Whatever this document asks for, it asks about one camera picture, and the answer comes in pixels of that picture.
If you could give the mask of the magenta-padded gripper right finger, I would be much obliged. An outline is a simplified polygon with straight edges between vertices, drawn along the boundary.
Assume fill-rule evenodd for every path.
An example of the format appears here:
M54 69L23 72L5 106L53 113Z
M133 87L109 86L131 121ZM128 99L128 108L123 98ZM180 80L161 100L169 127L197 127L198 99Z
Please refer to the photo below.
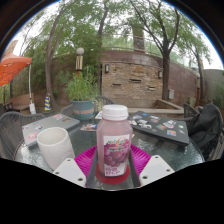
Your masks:
M135 188L146 186L174 173L174 170L159 155L150 156L134 145L131 146L129 164Z

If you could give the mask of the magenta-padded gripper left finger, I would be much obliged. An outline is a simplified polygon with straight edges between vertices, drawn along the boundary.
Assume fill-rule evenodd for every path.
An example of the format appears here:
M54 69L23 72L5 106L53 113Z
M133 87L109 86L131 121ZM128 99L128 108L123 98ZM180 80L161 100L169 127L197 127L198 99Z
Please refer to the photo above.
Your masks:
M53 174L78 186L91 188L95 179L97 161L97 147L93 146L76 158L65 159Z

